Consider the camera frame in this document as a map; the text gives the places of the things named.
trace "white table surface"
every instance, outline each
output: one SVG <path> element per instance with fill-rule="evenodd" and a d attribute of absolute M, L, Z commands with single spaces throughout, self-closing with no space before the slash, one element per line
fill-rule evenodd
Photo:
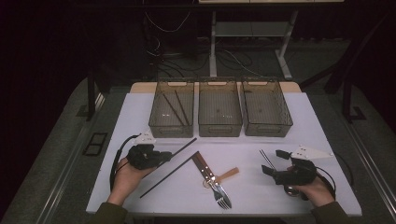
<path fill-rule="evenodd" d="M 146 176 L 136 191 L 125 201 L 123 207 L 135 216 L 148 217 L 290 217 L 309 214 L 312 209 L 310 202 L 287 196 L 283 191 L 283 186 L 276 185 L 271 176 L 262 173 L 262 164 L 268 164 L 260 154 L 260 149 L 264 150 L 278 171 L 286 170 L 291 166 L 291 162 L 278 158 L 277 149 L 293 152 L 299 145 L 303 145 L 332 152 L 306 94 L 286 92 L 284 96 L 293 120 L 293 126 L 286 137 L 245 136 L 242 128 L 239 137 L 203 138 L 198 134 L 198 95 L 195 94 L 194 137 L 197 140 L 172 160 Z M 100 204 L 106 201 L 110 193 L 111 166 L 124 140 L 131 135 L 149 130 L 149 114 L 153 97 L 154 93 L 127 94 L 97 176 L 87 212 L 95 213 Z M 154 149 L 174 153 L 191 139 L 157 138 Z M 133 145 L 134 141 L 130 141 L 125 146 L 122 158 Z M 239 174 L 222 182 L 222 186 L 232 201 L 232 209 L 223 210 L 217 205 L 212 190 L 203 187 L 203 178 L 193 161 L 187 162 L 146 196 L 140 198 L 144 192 L 198 150 L 215 175 L 221 175 L 234 167 L 239 168 Z M 313 163 L 326 170 L 334 178 L 337 201 L 346 213 L 350 216 L 361 216 L 361 207 L 336 158 L 318 159 Z"/>

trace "plastic bin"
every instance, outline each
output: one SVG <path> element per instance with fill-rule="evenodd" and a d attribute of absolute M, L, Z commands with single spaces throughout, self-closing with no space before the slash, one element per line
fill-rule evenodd
<path fill-rule="evenodd" d="M 276 77 L 242 77 L 245 135 L 285 137 L 293 125 Z"/>
<path fill-rule="evenodd" d="M 195 78 L 158 80 L 148 126 L 156 138 L 193 137 Z"/>
<path fill-rule="evenodd" d="M 201 137 L 238 137 L 242 112 L 234 77 L 199 79 L 199 135 Z"/>

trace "wire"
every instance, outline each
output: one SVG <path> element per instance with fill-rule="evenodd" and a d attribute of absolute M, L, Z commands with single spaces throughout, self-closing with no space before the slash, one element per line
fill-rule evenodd
<path fill-rule="evenodd" d="M 290 62 L 290 60 L 294 57 L 294 55 L 297 53 L 297 51 L 294 51 L 291 56 L 285 61 L 285 64 L 283 64 L 281 66 L 281 68 L 285 67 L 286 65 L 288 65 L 288 63 Z"/>
<path fill-rule="evenodd" d="M 201 49 L 199 50 L 200 52 L 197 52 L 196 54 L 202 54 L 202 53 L 208 53 L 209 50 L 208 49 Z M 187 58 L 188 56 L 184 53 L 167 53 L 167 54 L 163 54 L 163 56 L 168 56 L 166 59 L 172 58 L 172 59 L 183 59 L 183 58 Z"/>
<path fill-rule="evenodd" d="M 349 185 L 350 185 L 350 186 L 353 186 L 353 185 L 355 184 L 355 180 L 354 180 L 354 176 L 353 176 L 353 173 L 352 173 L 352 169 L 350 168 L 349 164 L 347 163 L 346 160 L 344 160 L 344 158 L 343 158 L 340 154 L 334 152 L 334 155 L 337 156 L 338 158 L 340 158 L 341 161 L 342 161 L 342 162 L 344 163 L 344 165 L 346 166 L 347 170 L 349 171 L 349 176 L 350 176 L 350 183 L 349 183 Z"/>
<path fill-rule="evenodd" d="M 128 164 L 129 162 L 127 161 L 127 162 L 125 162 L 122 166 L 120 166 L 120 168 L 119 169 L 117 169 L 117 171 L 116 171 L 116 174 L 117 174 L 117 172 L 122 168 L 122 167 L 124 167 L 126 164 Z"/>
<path fill-rule="evenodd" d="M 238 66 L 237 68 L 234 68 L 234 67 L 231 67 L 231 66 L 227 65 L 227 64 L 223 61 L 223 57 L 220 56 L 220 54 L 217 54 L 217 55 L 216 55 L 216 60 L 219 61 L 219 63 L 221 63 L 224 67 L 226 67 L 226 68 L 228 68 L 228 69 L 231 69 L 231 70 L 241 71 L 241 70 L 244 69 L 244 68 L 242 68 L 242 67 L 240 67 L 240 66 Z"/>
<path fill-rule="evenodd" d="M 187 18 L 190 16 L 191 12 L 189 11 L 189 13 L 187 14 L 187 16 L 184 18 L 184 20 L 181 22 L 181 24 L 175 29 L 175 30 L 165 30 L 163 28 L 161 28 L 159 25 L 157 25 L 150 17 L 149 14 L 147 12 L 145 12 L 146 17 L 148 18 L 148 20 L 151 22 L 151 24 L 153 24 L 155 27 L 157 27 L 159 30 L 166 32 L 166 33 L 173 33 L 176 32 L 178 30 L 180 30 L 181 26 L 183 26 L 184 22 L 187 20 Z"/>
<path fill-rule="evenodd" d="M 251 71 L 250 69 L 246 68 L 241 62 L 239 62 L 239 60 L 238 60 L 230 51 L 228 51 L 227 49 L 224 49 L 224 51 L 227 52 L 227 53 L 229 53 L 231 56 L 233 56 L 233 58 L 239 63 L 239 65 L 241 65 L 241 66 L 242 66 L 245 70 L 247 70 L 249 73 L 254 74 L 254 75 L 257 75 L 257 76 L 259 76 L 259 77 L 262 77 L 262 75 L 260 75 L 260 74 L 258 74 L 258 73 L 255 73 L 255 72 Z"/>
<path fill-rule="evenodd" d="M 157 36 L 153 36 L 156 40 L 157 40 L 157 42 L 158 42 L 158 46 L 157 46 L 157 48 L 155 48 L 155 50 L 157 50 L 157 49 L 159 49 L 160 48 L 160 46 L 161 46 L 161 42 L 160 42 L 160 39 L 158 39 L 158 37 Z"/>
<path fill-rule="evenodd" d="M 173 70 L 177 71 L 182 77 L 184 77 L 184 75 L 183 75 L 180 71 L 178 71 L 177 68 L 172 67 L 171 65 L 164 64 L 164 63 L 161 63 L 161 64 L 159 64 L 159 65 L 163 65 L 163 66 L 165 66 L 165 67 L 172 68 Z"/>
<path fill-rule="evenodd" d="M 332 184 L 334 185 L 334 192 L 336 192 L 335 181 L 334 181 L 334 179 L 332 178 L 332 176 L 331 176 L 329 173 L 327 173 L 327 171 L 323 170 L 323 169 L 322 169 L 322 168 L 320 168 L 320 167 L 317 167 L 317 169 L 319 169 L 319 170 L 323 171 L 324 173 L 326 173 L 326 175 L 328 175 L 328 176 L 329 176 L 329 178 L 332 180 Z"/>
<path fill-rule="evenodd" d="M 207 63 L 207 60 L 208 60 L 208 59 L 209 59 L 209 55 L 206 55 L 205 60 L 204 60 L 204 63 L 203 63 L 202 65 L 200 65 L 199 67 L 197 67 L 197 68 L 192 68 L 192 69 L 183 68 L 183 67 L 181 67 L 180 65 L 178 65 L 178 64 L 176 64 L 176 63 L 173 63 L 173 62 L 171 62 L 171 61 L 169 61 L 169 60 L 166 60 L 165 63 L 171 63 L 171 64 L 173 64 L 174 66 L 176 66 L 178 69 L 183 70 L 183 71 L 193 72 L 193 71 L 198 71 L 198 70 L 202 69 L 202 68 L 205 66 L 205 64 Z"/>
<path fill-rule="evenodd" d="M 158 66 L 157 66 L 157 69 L 160 70 L 160 71 L 162 71 L 162 72 L 164 72 L 164 73 L 166 73 L 166 75 L 168 75 L 169 77 L 174 77 L 174 76 L 172 76 L 172 74 L 168 73 L 167 71 L 161 69 L 161 68 L 158 67 Z"/>
<path fill-rule="evenodd" d="M 161 56 L 161 54 L 155 54 L 155 53 L 150 52 L 150 51 L 148 51 L 148 50 L 146 50 L 146 52 L 147 52 L 148 54 L 154 56 L 154 57 L 160 57 L 160 56 Z"/>
<path fill-rule="evenodd" d="M 221 47 L 224 48 L 224 49 L 227 49 L 227 48 L 245 49 L 246 48 L 246 43 L 245 43 L 246 41 L 244 41 L 244 39 L 245 38 L 237 37 L 232 42 L 221 41 L 220 44 L 221 44 Z M 263 43 L 261 43 L 260 40 L 256 40 L 256 41 L 254 41 L 254 43 L 249 42 L 249 44 L 250 44 L 249 48 L 250 49 L 253 48 L 255 50 L 260 50 L 261 48 L 274 45 L 275 43 L 277 43 L 276 40 L 267 40 L 267 41 L 264 41 Z"/>
<path fill-rule="evenodd" d="M 251 66 L 251 65 L 253 65 L 253 60 L 251 59 L 250 56 L 248 56 L 248 55 L 247 55 L 246 53 L 244 53 L 244 52 L 242 52 L 241 54 L 244 55 L 244 56 L 248 59 L 248 63 L 242 63 L 242 65 L 244 65 L 244 66 Z M 234 58 L 235 58 L 235 57 L 233 57 L 233 60 L 229 60 L 229 59 L 227 59 L 227 58 L 224 58 L 224 60 L 227 61 L 227 62 L 229 62 L 229 63 L 235 63 L 235 64 L 238 64 L 238 65 L 239 65 L 238 62 L 235 62 L 235 59 L 234 59 Z"/>
<path fill-rule="evenodd" d="M 139 135 L 132 135 L 130 137 L 128 137 L 121 145 L 120 149 L 117 150 L 117 154 L 116 157 L 114 158 L 113 161 L 113 165 L 111 166 L 111 172 L 110 172 L 110 189 L 113 190 L 113 186 L 114 186 L 114 180 L 116 179 L 116 168 L 117 165 L 119 164 L 119 160 L 120 160 L 120 156 L 122 153 L 123 148 L 125 147 L 125 145 L 131 140 L 136 138 Z"/>

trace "sleeve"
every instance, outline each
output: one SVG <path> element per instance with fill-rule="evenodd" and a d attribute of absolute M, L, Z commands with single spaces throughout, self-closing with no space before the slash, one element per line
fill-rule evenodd
<path fill-rule="evenodd" d="M 87 224 L 123 224 L 126 215 L 127 211 L 123 207 L 113 203 L 102 203 Z"/>
<path fill-rule="evenodd" d="M 318 224 L 353 224 L 338 202 L 328 203 L 312 210 Z"/>

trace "dark background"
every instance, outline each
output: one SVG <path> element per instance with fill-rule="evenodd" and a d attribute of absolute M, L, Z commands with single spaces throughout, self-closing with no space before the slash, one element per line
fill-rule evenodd
<path fill-rule="evenodd" d="M 191 1 L 178 2 L 189 4 Z M 343 74 L 345 67 L 336 73 L 339 77 L 351 78 L 396 132 L 396 111 L 394 106 L 389 106 L 396 99 L 396 75 L 392 70 L 396 62 L 393 6 L 393 1 L 346 0 L 340 7 L 303 8 L 292 37 L 294 41 L 350 39 L 349 51 L 353 55 L 362 38 L 391 11 L 350 73 Z M 195 48 L 191 46 L 196 36 L 210 34 L 208 16 L 208 12 L 193 12 L 186 21 L 188 28 L 168 36 L 183 41 L 167 44 L 193 54 Z M 284 15 L 274 10 L 266 13 L 265 19 L 279 16 Z M 168 18 L 169 26 L 179 18 L 169 12 L 157 15 L 160 20 L 163 17 Z M 226 12 L 220 17 L 235 19 Z M 260 13 L 240 13 L 236 19 L 263 18 Z M 101 91 L 108 91 L 112 85 L 128 85 L 137 78 L 149 78 L 150 60 L 145 50 L 145 46 L 149 46 L 147 31 L 158 31 L 143 25 L 142 12 L 81 15 L 65 0 L 3 0 L 0 22 L 1 218 L 77 84 L 88 71 L 98 74 L 96 80 Z"/>

